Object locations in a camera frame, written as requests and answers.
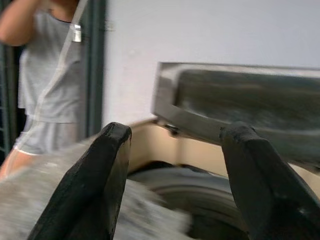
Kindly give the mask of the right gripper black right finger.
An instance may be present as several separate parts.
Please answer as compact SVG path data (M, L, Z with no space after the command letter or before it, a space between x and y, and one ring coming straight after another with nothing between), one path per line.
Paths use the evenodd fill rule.
M244 122L219 139L234 202L252 240L318 240L320 200L265 138Z

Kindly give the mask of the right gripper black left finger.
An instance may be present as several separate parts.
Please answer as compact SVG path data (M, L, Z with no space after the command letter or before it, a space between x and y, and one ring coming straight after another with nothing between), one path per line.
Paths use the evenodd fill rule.
M132 130L111 122L64 174L29 240L112 240L127 181Z

